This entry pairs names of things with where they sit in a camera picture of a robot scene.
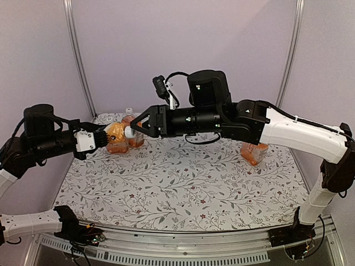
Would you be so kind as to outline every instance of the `plastic bottle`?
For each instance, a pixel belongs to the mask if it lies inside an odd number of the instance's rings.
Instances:
[[[129,151],[128,140],[135,137],[135,130],[125,123],[112,123],[105,128],[109,138],[106,149],[111,154],[125,154]]]
[[[256,166],[260,163],[267,154],[268,145],[260,143],[254,145],[243,142],[240,148],[240,153],[251,165]]]
[[[133,109],[127,108],[126,113],[124,114],[124,117],[122,118],[122,123],[130,125],[131,121],[133,121],[134,119],[135,119],[135,116],[133,115]],[[140,132],[136,132],[135,138],[129,139],[128,143],[131,147],[138,148],[138,147],[142,146],[144,143],[144,135]]]

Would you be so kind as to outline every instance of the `floral tablecloth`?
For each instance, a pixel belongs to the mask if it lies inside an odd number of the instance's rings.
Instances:
[[[111,116],[95,122],[107,124]],[[211,134],[200,134],[197,141]],[[128,154],[99,149],[74,159],[55,200],[83,220],[174,231],[251,229],[291,223],[307,191],[288,148],[270,146],[257,166],[241,143],[152,139]]]

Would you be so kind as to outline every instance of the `bottle cap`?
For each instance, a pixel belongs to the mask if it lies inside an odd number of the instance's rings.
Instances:
[[[133,114],[133,109],[132,108],[126,108],[126,114],[132,115]]]
[[[130,126],[126,126],[124,129],[124,135],[126,139],[133,139],[135,137],[135,130],[132,129]]]

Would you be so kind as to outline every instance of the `white wall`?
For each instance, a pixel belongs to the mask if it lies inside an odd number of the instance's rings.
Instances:
[[[275,102],[295,9],[293,0],[73,1],[98,113],[164,104],[153,77],[201,69],[223,70],[234,101]],[[189,106],[186,78],[171,81]]]
[[[65,21],[63,1],[0,2],[0,145],[10,138],[26,107],[50,103],[55,114],[89,119]],[[71,155],[31,168],[0,200],[0,213],[50,208]],[[31,238],[0,247],[0,265],[22,265]]]
[[[328,125],[346,122],[355,133],[355,2],[306,1],[295,63],[282,108]],[[298,152],[311,186],[321,160]],[[355,189],[338,196],[330,211],[346,252],[355,265]]]

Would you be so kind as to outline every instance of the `black cable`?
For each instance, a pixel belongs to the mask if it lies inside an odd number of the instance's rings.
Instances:
[[[323,235],[322,235],[322,239],[321,239],[321,242],[319,243],[318,247],[315,249],[315,251],[313,251],[310,255],[307,255],[305,256],[305,259],[306,258],[309,258],[310,256],[314,255],[319,249],[320,247],[322,246],[323,242],[324,242],[324,238],[326,236],[326,225],[324,224],[324,221],[323,221],[323,218],[319,215],[319,218],[322,222],[322,225],[323,225]]]
[[[194,144],[194,145],[207,145],[207,144],[211,144],[211,143],[214,143],[216,141],[219,141],[221,139],[221,135],[219,133],[215,133],[218,135],[217,138],[213,139],[213,140],[207,140],[207,141],[203,141],[203,142],[191,142],[189,140],[187,140],[187,136],[188,135],[185,135],[185,140],[186,142],[190,143],[190,144]]]
[[[12,145],[12,143],[13,143],[15,137],[16,137],[16,134],[17,134],[17,132],[19,131],[20,127],[22,126],[22,124],[23,124],[24,122],[25,122],[25,118],[21,119],[21,121],[17,124],[15,130],[13,131],[13,134],[12,134],[12,136],[11,136],[11,139],[10,139],[8,145],[7,145],[7,146],[5,147],[5,149],[4,149],[4,152],[3,152],[2,156],[6,156],[6,154],[7,154],[8,151],[10,150],[10,147],[11,147],[11,145]]]
[[[171,94],[171,96],[174,98],[174,100],[176,101],[176,107],[175,108],[179,108],[179,106],[180,106],[180,102],[179,102],[179,100],[177,99],[177,97],[175,96],[175,94],[171,91],[171,90],[169,90],[169,93]]]
[[[21,238],[21,237],[19,237],[18,239],[19,239],[19,240],[18,240],[18,242],[10,242],[10,241],[6,241],[6,243],[8,243],[8,244],[10,244],[10,245],[19,245],[19,243],[21,243],[21,242],[22,242],[22,238]]]
[[[345,190],[344,195],[341,195],[341,193],[340,193],[340,192],[339,192],[338,194],[339,194],[339,197],[340,197],[340,198],[345,198],[345,197],[346,197],[346,195],[348,195],[348,191],[347,191],[347,190]]]
[[[174,77],[174,76],[178,76],[178,75],[189,76],[189,74],[187,74],[187,73],[185,73],[185,72],[180,72],[180,71],[178,71],[178,72],[173,72],[173,73],[171,73],[171,74],[165,79],[164,82],[167,83],[170,78],[172,78],[172,77]]]
[[[88,256],[85,254],[85,251],[80,247],[78,246],[76,243],[74,243],[73,241],[70,241],[70,244],[72,245],[72,256],[74,255],[74,252],[73,252],[73,248],[75,248],[78,252],[80,252],[82,255],[84,255],[85,257],[85,260],[87,261],[87,264],[89,266],[92,266],[89,259],[88,259]]]
[[[295,119],[296,119],[295,116],[286,113],[285,111],[281,110],[281,109],[278,108],[276,105],[274,105],[274,104],[272,104],[272,103],[269,103],[268,101],[259,101],[259,102],[261,102],[261,103],[263,103],[263,104],[266,104],[267,106],[269,106],[269,107],[275,109],[275,110],[276,110],[277,112],[279,112],[281,115],[283,115],[283,116],[285,116],[285,117],[287,117],[287,118],[289,118],[289,119],[292,119],[292,120],[295,120]],[[304,124],[307,124],[307,125],[311,125],[311,126],[315,126],[315,127],[320,127],[320,128],[322,128],[322,129],[326,129],[326,130],[329,130],[329,131],[334,132],[334,133],[339,133],[340,135],[342,135],[342,136],[344,136],[344,137],[350,139],[351,141],[355,142],[355,139],[353,139],[353,138],[350,137],[349,135],[347,135],[347,134],[345,134],[345,133],[343,133],[343,132],[340,132],[340,131],[338,131],[338,130],[336,130],[336,129],[332,129],[332,128],[328,127],[328,126],[324,126],[324,125],[322,125],[322,124],[319,124],[319,123],[316,123],[316,122],[313,122],[313,121],[309,121],[309,120],[306,120],[306,119],[303,119],[303,118],[298,118],[298,119],[297,119],[297,122],[301,122],[301,123],[304,123]]]
[[[81,266],[77,261],[76,261],[76,259],[74,259],[74,249],[73,249],[73,247],[70,249],[71,251],[72,251],[72,262],[74,262],[75,263],[75,265],[77,265],[77,266]]]

